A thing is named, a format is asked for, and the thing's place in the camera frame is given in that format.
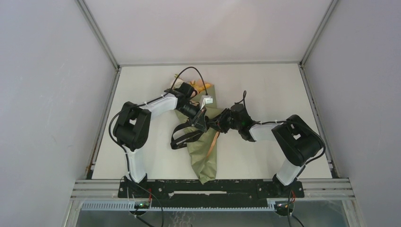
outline bag strap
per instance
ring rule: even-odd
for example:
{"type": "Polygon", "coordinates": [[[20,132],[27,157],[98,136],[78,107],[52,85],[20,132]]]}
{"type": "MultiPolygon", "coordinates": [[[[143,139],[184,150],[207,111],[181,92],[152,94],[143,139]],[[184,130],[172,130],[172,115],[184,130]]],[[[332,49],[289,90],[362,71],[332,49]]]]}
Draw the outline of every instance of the bag strap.
{"type": "Polygon", "coordinates": [[[171,143],[170,143],[171,149],[177,150],[180,148],[185,148],[185,147],[187,147],[187,143],[192,143],[192,142],[199,140],[199,138],[203,134],[203,132],[200,130],[187,133],[183,136],[178,137],[177,139],[174,139],[174,137],[173,137],[174,133],[176,133],[177,131],[179,131],[181,129],[185,129],[188,127],[191,127],[191,125],[188,123],[182,123],[182,124],[179,124],[174,129],[173,134],[171,135],[171,143]]]}

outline black and white robotic arm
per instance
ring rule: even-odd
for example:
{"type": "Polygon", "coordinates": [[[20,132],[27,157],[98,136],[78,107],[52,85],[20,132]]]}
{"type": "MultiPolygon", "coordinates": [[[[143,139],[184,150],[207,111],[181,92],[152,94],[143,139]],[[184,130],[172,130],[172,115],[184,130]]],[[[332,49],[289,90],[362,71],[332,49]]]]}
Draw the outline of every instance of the black and white robotic arm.
{"type": "Polygon", "coordinates": [[[179,88],[166,90],[159,98],[141,105],[131,102],[123,105],[113,135],[117,144],[129,149],[126,151],[128,179],[140,183],[146,178],[142,147],[148,139],[150,122],[162,113],[174,109],[186,115],[188,124],[201,132],[213,128],[221,133],[227,133],[229,129],[234,129],[238,130],[244,140],[250,142],[275,138],[286,160],[273,180],[283,187],[296,181],[308,160],[311,161],[311,158],[324,147],[322,139],[297,115],[285,121],[260,123],[251,119],[244,104],[235,103],[231,108],[209,119],[205,115],[204,105],[212,101],[211,97],[203,96],[200,104],[195,104],[191,101],[193,92],[194,88],[191,85],[183,83],[179,88]]]}

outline green cloth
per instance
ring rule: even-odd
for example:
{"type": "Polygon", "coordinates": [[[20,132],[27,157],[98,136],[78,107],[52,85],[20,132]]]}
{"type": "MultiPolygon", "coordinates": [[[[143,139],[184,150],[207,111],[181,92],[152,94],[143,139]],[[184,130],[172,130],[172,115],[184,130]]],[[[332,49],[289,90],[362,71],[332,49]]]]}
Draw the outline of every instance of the green cloth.
{"type": "MultiPolygon", "coordinates": [[[[205,91],[200,92],[197,96],[192,98],[192,101],[199,102],[202,95],[205,95],[205,91]]],[[[208,88],[208,95],[213,98],[213,103],[206,104],[206,116],[213,118],[222,112],[222,110],[217,109],[216,92],[214,86],[208,88]]],[[[175,113],[177,114],[180,123],[185,123],[187,121],[187,116],[183,115],[177,110],[175,113]]],[[[196,130],[197,129],[195,127],[188,127],[184,129],[184,132],[187,134],[196,130]]],[[[217,142],[213,147],[209,157],[206,158],[216,133],[216,130],[209,128],[206,133],[202,134],[198,141],[187,144],[188,153],[191,157],[192,169],[202,184],[216,179],[217,142]]]]}

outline brown strap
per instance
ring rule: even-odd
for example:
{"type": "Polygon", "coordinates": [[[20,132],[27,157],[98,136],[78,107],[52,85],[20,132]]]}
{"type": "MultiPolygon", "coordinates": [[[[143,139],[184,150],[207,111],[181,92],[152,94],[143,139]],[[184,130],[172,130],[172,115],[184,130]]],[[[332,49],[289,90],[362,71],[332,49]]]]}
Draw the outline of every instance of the brown strap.
{"type": "Polygon", "coordinates": [[[211,154],[211,152],[212,152],[212,150],[213,150],[213,147],[215,146],[216,141],[217,141],[217,138],[218,138],[219,135],[220,135],[220,132],[216,132],[216,134],[214,135],[213,142],[212,142],[212,144],[210,145],[209,152],[208,152],[208,154],[206,155],[206,158],[208,158],[209,155],[211,154]]]}

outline table surface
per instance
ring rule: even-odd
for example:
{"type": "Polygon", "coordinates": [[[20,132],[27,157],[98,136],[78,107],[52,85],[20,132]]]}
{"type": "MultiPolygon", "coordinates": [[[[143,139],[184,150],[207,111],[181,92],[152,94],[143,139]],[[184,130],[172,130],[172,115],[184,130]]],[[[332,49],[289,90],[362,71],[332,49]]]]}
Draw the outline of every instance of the table surface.
{"type": "MultiPolygon", "coordinates": [[[[185,67],[123,67],[107,126],[125,102],[140,104],[161,95],[171,86],[174,74],[185,67]]],[[[298,114],[317,132],[297,64],[200,65],[196,68],[206,82],[215,85],[219,108],[231,107],[242,99],[243,90],[247,90],[246,107],[254,120],[284,120],[298,114]]],[[[189,81],[197,80],[199,75],[189,69],[181,77],[189,81]]],[[[143,148],[148,179],[197,179],[187,149],[170,148],[171,133],[178,124],[174,111],[168,111],[151,122],[148,141],[143,148]]],[[[237,131],[230,130],[217,142],[216,179],[271,179],[284,160],[283,151],[275,140],[247,142],[237,131]]],[[[124,152],[106,131],[92,178],[120,179],[126,172],[124,152]]],[[[331,178],[326,158],[308,164],[300,177],[331,178]]]]}

